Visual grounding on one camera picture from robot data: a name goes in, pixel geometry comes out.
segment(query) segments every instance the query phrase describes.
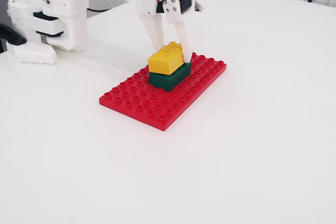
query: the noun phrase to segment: black wire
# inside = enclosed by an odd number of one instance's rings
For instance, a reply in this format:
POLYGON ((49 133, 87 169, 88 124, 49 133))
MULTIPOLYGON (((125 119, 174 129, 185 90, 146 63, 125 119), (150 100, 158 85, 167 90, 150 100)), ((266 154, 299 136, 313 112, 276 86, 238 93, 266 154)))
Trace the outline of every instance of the black wire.
POLYGON ((95 12, 95 13, 103 13, 103 12, 106 12, 107 10, 110 10, 110 9, 106 9, 106 10, 94 10, 94 9, 91 9, 91 8, 87 8, 87 10, 89 10, 91 12, 95 12))

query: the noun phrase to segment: white table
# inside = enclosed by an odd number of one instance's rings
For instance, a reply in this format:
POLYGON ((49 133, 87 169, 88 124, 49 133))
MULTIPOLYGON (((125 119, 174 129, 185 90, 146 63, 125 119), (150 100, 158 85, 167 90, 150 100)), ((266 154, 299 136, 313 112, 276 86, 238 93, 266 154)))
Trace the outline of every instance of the white table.
POLYGON ((0 223, 336 222, 336 9, 199 1, 228 67, 166 132, 99 105, 154 50, 133 2, 54 66, 0 55, 0 223))

